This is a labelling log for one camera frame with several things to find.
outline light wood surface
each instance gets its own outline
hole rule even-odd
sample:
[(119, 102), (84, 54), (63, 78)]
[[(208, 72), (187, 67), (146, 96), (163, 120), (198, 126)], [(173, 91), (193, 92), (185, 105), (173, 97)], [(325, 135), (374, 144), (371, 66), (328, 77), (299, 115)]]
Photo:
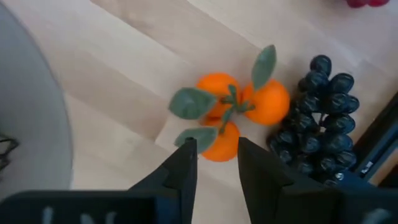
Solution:
[[(178, 132), (197, 125), (168, 113), (172, 94), (214, 71), (247, 84), (269, 44), (278, 52), (274, 78), (291, 93), (318, 54), (331, 57), (333, 74), (353, 74), (355, 141), (398, 90), (398, 1), (357, 10), (343, 0), (0, 1), (65, 90), (77, 189), (126, 189), (155, 169)], [(272, 127), (234, 120), (264, 146)], [(236, 160), (201, 158), (199, 170), (194, 223), (249, 223)]]

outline green leaf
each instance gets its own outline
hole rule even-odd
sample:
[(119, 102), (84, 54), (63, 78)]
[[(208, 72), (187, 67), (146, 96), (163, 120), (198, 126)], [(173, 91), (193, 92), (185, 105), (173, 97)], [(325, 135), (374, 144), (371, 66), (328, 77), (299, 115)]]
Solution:
[(177, 147), (185, 143), (186, 138), (194, 138), (197, 140), (197, 151), (203, 153), (216, 141), (218, 130), (216, 127), (190, 128), (184, 130), (175, 140), (174, 145)]
[(275, 45), (270, 45), (257, 56), (251, 72), (251, 80), (255, 90), (261, 89), (270, 79), (276, 65)]
[(169, 110), (182, 119), (199, 119), (207, 114), (217, 102), (217, 97), (197, 88), (182, 88), (176, 92)]

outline grape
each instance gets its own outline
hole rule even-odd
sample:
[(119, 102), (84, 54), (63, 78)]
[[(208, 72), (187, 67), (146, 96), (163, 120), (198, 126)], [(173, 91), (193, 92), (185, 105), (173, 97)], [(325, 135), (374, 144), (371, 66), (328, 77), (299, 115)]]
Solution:
[(348, 108), (348, 95), (332, 93), (322, 101), (322, 111), (327, 114), (342, 113)]
[(290, 146), (296, 146), (299, 141), (294, 132), (285, 129), (280, 129), (277, 132), (276, 140), (280, 143), (288, 144)]
[(312, 164), (307, 161), (307, 158), (304, 156), (300, 156), (296, 160), (294, 160), (291, 166), (305, 175), (310, 175), (314, 171)]
[(327, 179), (327, 180), (323, 181), (322, 184), (325, 186), (328, 186), (328, 187), (336, 187), (337, 186), (337, 182), (332, 179)]
[(329, 83), (328, 76), (321, 71), (308, 72), (305, 76), (305, 83), (302, 85), (305, 86), (305, 89), (310, 92), (319, 92), (324, 90)]
[(281, 159), (282, 162), (288, 164), (292, 161), (293, 156), (288, 150), (282, 150), (279, 152), (279, 159)]
[(300, 98), (298, 108), (303, 113), (318, 113), (320, 112), (320, 99), (315, 94), (306, 93)]
[(299, 103), (297, 100), (291, 101), (287, 116), (294, 117), (300, 113)]
[(344, 113), (354, 113), (359, 108), (359, 100), (355, 96), (348, 95), (347, 108)]
[(308, 91), (308, 87), (307, 87), (307, 81), (305, 80), (305, 78), (302, 78), (299, 82), (298, 82), (298, 90), (300, 92), (305, 92)]
[(306, 154), (317, 152), (320, 146), (320, 142), (314, 134), (307, 133), (301, 138), (300, 150)]
[(324, 72), (329, 77), (331, 73), (331, 60), (326, 55), (318, 55), (311, 60), (310, 69)]
[(327, 132), (347, 134), (354, 130), (355, 121), (347, 114), (329, 115), (322, 122)]
[(267, 145), (268, 145), (269, 149), (272, 152), (278, 154), (278, 152), (279, 152), (279, 142), (276, 140), (275, 136), (269, 136), (267, 138)]
[(336, 161), (333, 157), (326, 156), (319, 161), (319, 168), (323, 172), (332, 173), (336, 168)]
[(326, 134), (323, 138), (322, 147), (325, 152), (339, 153), (353, 148), (353, 140), (346, 134)]
[(337, 162), (343, 167), (350, 168), (356, 163), (356, 156), (352, 151), (343, 151), (336, 155)]
[(318, 124), (315, 122), (314, 118), (310, 114), (300, 113), (294, 118), (293, 128), (298, 133), (303, 133), (306, 131), (314, 131), (318, 128)]
[(353, 76), (347, 73), (340, 73), (330, 80), (328, 91), (331, 93), (348, 93), (353, 86)]
[(284, 129), (295, 130), (294, 120), (291, 117), (284, 118), (280, 123)]

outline plastic fruit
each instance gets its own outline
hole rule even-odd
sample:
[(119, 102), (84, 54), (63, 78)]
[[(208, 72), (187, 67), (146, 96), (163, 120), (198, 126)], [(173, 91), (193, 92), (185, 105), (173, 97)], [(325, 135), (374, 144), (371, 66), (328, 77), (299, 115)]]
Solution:
[(347, 0), (347, 3), (350, 7), (359, 8), (365, 6), (368, 1), (369, 0)]
[(327, 114), (342, 113), (348, 108), (346, 93), (333, 93), (322, 101), (322, 111)]
[(292, 167), (297, 169), (300, 173), (305, 174), (305, 175), (310, 175), (314, 171), (312, 164), (304, 156), (298, 157), (293, 162)]
[(299, 108), (299, 103), (297, 100), (291, 101), (289, 106), (289, 112), (287, 113), (286, 117), (293, 118), (294, 116), (301, 113)]
[(331, 60), (326, 55), (318, 55), (311, 60), (310, 69), (324, 72), (329, 77), (331, 73)]
[(359, 108), (359, 100), (355, 96), (348, 95), (347, 108), (344, 113), (354, 113)]
[(306, 153), (306, 154), (311, 154), (314, 152), (317, 152), (320, 147), (320, 141), (318, 140), (318, 138), (311, 133), (305, 134), (302, 138), (301, 138), (301, 147), (300, 147), (300, 151)]
[(290, 163), (293, 159), (293, 156), (291, 155), (291, 153), (288, 150), (282, 150), (279, 152), (279, 159), (283, 162), (283, 163)]
[(306, 131), (315, 131), (317, 123), (310, 114), (299, 114), (293, 119), (293, 124), (295, 131), (298, 133), (303, 133)]
[(346, 134), (326, 134), (323, 138), (323, 150), (327, 153), (339, 153), (353, 148), (353, 140)]
[(227, 73), (210, 73), (201, 77), (196, 85), (201, 90), (208, 91), (217, 96), (218, 102), (206, 115), (209, 118), (220, 118), (232, 107), (232, 104), (223, 103), (221, 100), (230, 95), (228, 85), (234, 85), (237, 91), (237, 101), (240, 101), (240, 89), (238, 81)]
[(368, 4), (371, 7), (379, 7), (387, 4), (389, 1), (390, 0), (370, 0)]
[(299, 99), (298, 107), (303, 113), (318, 113), (320, 111), (320, 99), (315, 94), (305, 93)]
[(242, 102), (245, 101), (255, 106), (254, 110), (244, 112), (246, 117), (258, 124), (272, 125), (281, 121), (289, 111), (290, 96), (281, 83), (270, 79), (258, 91), (249, 84), (242, 94)]
[(308, 91), (308, 88), (307, 88), (307, 81), (305, 81), (305, 78), (302, 78), (299, 82), (298, 82), (298, 90), (300, 91), (300, 92), (306, 92), (306, 91)]
[(347, 114), (329, 115), (322, 124), (327, 132), (347, 134), (354, 130), (355, 121)]
[(336, 155), (336, 160), (343, 167), (350, 168), (356, 163), (356, 156), (351, 151), (343, 151)]
[(276, 133), (276, 140), (282, 144), (288, 144), (291, 146), (296, 146), (299, 143), (297, 135), (293, 131), (279, 130)]
[[(205, 126), (221, 127), (220, 119), (208, 119)], [(214, 162), (226, 162), (233, 159), (238, 153), (239, 129), (230, 121), (226, 123), (224, 133), (218, 134), (214, 144), (202, 153), (202, 156)]]
[(335, 75), (328, 85), (331, 93), (348, 93), (354, 86), (354, 77), (347, 73)]
[(305, 87), (307, 91), (322, 91), (329, 83), (328, 76), (323, 71), (311, 71), (305, 76)]
[(323, 172), (332, 173), (336, 169), (336, 161), (334, 158), (326, 156), (320, 160), (319, 168)]
[(278, 140), (276, 140), (276, 137), (275, 136), (269, 136), (268, 138), (267, 138), (267, 145), (268, 145), (268, 148), (272, 151), (272, 152), (274, 152), (275, 154), (278, 154), (278, 152), (279, 152), (279, 142), (278, 142)]

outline mandarin orange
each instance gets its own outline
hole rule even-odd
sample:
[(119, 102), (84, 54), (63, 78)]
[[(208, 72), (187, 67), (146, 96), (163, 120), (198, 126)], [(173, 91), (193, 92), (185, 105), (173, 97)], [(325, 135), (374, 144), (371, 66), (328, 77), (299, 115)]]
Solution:
[(221, 99), (225, 96), (230, 95), (228, 85), (234, 85), (236, 87), (236, 96), (238, 102), (240, 101), (241, 92), (239, 89), (239, 83), (236, 79), (227, 73), (210, 73), (201, 77), (197, 83), (197, 88), (208, 91), (218, 98), (218, 102), (213, 109), (206, 115), (209, 118), (220, 118), (222, 115), (232, 107), (232, 104), (222, 103)]
[(248, 101), (254, 105), (254, 110), (244, 112), (244, 115), (251, 121), (272, 125), (281, 121), (289, 111), (290, 96), (285, 87), (275, 79), (269, 82), (258, 91), (249, 84), (242, 92), (241, 103)]
[[(207, 119), (203, 122), (206, 126), (220, 128), (220, 119)], [(226, 123), (224, 133), (219, 133), (214, 144), (202, 153), (202, 156), (214, 162), (226, 162), (233, 159), (238, 153), (239, 129), (230, 121)]]

